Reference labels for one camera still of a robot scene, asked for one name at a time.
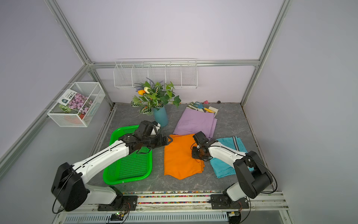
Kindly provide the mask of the orange pants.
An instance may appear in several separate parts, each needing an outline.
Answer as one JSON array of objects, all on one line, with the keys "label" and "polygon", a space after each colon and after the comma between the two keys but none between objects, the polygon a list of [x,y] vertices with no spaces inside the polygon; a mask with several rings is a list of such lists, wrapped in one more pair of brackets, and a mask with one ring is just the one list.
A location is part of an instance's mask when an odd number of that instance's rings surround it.
[{"label": "orange pants", "polygon": [[204,161],[192,158],[192,147],[196,146],[194,135],[170,135],[172,142],[164,148],[164,175],[183,180],[202,173]]}]

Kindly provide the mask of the teal striped pants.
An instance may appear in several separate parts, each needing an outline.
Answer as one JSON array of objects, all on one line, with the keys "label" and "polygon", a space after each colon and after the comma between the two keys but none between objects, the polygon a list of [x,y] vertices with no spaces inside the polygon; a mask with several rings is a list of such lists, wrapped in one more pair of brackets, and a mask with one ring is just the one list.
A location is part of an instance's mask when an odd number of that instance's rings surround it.
[{"label": "teal striped pants", "polygon": [[210,160],[210,164],[216,177],[224,178],[229,175],[236,175],[235,169],[233,167],[235,156],[230,154],[228,150],[224,148],[241,153],[247,153],[247,149],[245,148],[241,139],[236,136],[219,138],[217,141],[221,144],[221,147],[215,148],[215,157]]}]

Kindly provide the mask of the purple pants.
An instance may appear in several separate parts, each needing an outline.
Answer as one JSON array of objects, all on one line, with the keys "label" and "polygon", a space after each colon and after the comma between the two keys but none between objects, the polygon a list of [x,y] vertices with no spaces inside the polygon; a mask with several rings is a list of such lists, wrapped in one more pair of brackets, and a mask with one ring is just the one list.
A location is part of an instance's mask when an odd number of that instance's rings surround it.
[{"label": "purple pants", "polygon": [[186,108],[178,121],[173,134],[188,135],[203,132],[209,139],[213,138],[217,119],[213,113],[199,112]]}]

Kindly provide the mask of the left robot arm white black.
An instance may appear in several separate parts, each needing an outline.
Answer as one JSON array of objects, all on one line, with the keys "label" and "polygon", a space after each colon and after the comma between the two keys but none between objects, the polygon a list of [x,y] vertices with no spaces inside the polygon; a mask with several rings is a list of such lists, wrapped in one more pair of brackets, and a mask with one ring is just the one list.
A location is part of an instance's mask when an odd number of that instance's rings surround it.
[{"label": "left robot arm white black", "polygon": [[98,205],[99,211],[129,210],[131,205],[123,199],[121,191],[114,186],[92,186],[89,181],[114,162],[139,153],[143,147],[153,150],[172,141],[172,137],[162,134],[159,123],[142,121],[134,133],[124,134],[91,157],[74,164],[65,162],[60,165],[51,188],[55,202],[59,202],[67,212],[84,204]]}]

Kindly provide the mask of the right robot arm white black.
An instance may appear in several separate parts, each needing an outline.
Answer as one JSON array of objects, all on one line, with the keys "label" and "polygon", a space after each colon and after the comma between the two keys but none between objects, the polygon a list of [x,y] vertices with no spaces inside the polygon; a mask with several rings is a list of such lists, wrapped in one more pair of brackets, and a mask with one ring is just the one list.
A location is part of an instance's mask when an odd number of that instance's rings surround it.
[{"label": "right robot arm white black", "polygon": [[213,210],[244,209],[249,204],[246,200],[254,199],[270,186],[273,175],[254,151],[240,152],[222,145],[215,139],[208,139],[203,132],[193,136],[192,158],[209,161],[219,159],[235,170],[238,182],[226,188],[221,194],[210,196],[209,203]]}]

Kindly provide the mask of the green perforated plastic basket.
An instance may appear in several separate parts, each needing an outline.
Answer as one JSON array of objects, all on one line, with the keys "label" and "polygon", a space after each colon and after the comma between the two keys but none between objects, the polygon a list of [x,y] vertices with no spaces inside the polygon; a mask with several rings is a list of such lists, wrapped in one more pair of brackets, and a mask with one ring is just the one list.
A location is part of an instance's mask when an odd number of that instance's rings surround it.
[{"label": "green perforated plastic basket", "polygon": [[104,169],[103,181],[108,185],[130,183],[146,179],[153,169],[153,152],[143,147],[112,163]]}]

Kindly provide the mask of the teal vase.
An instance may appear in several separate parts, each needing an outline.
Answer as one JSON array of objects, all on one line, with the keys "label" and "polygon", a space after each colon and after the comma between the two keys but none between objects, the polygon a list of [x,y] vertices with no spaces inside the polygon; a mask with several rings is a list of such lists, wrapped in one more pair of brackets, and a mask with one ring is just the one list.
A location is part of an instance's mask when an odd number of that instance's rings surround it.
[{"label": "teal vase", "polygon": [[155,121],[159,123],[161,127],[165,127],[168,125],[168,116],[164,106],[160,109],[154,109],[153,114]]}]

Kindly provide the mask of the garden tool set card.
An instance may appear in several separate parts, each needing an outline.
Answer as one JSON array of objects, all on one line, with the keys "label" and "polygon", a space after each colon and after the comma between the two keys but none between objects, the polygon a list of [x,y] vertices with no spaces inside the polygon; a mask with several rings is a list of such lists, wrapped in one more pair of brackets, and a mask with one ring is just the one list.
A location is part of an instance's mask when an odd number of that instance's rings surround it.
[{"label": "garden tool set card", "polygon": [[202,103],[199,103],[199,102],[191,102],[191,103],[189,103],[187,108],[193,109],[193,110],[196,110],[199,112],[203,112],[203,113],[213,113],[214,116],[216,116],[216,114],[219,112],[218,109],[211,107],[211,106],[205,107]]}]

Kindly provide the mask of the artificial plant bouquet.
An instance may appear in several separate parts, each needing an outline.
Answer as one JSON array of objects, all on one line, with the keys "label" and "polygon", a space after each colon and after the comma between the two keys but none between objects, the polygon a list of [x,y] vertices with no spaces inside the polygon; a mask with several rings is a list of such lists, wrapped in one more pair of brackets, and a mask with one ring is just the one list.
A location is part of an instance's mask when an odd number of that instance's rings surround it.
[{"label": "artificial plant bouquet", "polygon": [[167,104],[179,106],[181,98],[174,92],[172,82],[153,82],[147,78],[144,83],[135,83],[137,95],[131,100],[132,107],[139,107],[140,114],[153,114],[154,111],[164,108]]}]

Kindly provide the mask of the purple flower seed packet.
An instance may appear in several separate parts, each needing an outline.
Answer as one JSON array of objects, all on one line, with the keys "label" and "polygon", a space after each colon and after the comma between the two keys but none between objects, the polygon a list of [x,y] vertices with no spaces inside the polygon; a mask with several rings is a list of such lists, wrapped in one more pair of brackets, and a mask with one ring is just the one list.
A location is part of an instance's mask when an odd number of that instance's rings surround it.
[{"label": "purple flower seed packet", "polygon": [[57,103],[65,113],[86,115],[92,106],[93,100],[74,90],[67,89],[57,100]]}]

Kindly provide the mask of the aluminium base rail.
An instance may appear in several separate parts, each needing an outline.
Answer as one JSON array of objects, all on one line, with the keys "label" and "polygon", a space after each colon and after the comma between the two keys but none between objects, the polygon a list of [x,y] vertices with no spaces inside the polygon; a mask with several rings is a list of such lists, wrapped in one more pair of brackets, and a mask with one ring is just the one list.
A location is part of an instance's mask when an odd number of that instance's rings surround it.
[{"label": "aluminium base rail", "polygon": [[124,194],[124,207],[99,211],[97,205],[84,205],[56,215],[54,224],[136,224],[212,223],[247,224],[254,219],[292,224],[294,220],[283,193],[244,197],[236,202],[219,191],[130,192]]}]

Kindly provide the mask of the white mesh wall basket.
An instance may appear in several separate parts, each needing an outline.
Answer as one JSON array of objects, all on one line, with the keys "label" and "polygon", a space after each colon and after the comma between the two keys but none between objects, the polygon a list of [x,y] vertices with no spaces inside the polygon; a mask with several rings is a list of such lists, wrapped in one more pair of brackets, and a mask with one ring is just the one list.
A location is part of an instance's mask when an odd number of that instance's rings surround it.
[{"label": "white mesh wall basket", "polygon": [[88,127],[104,97],[98,82],[74,82],[47,115],[60,127]]}]

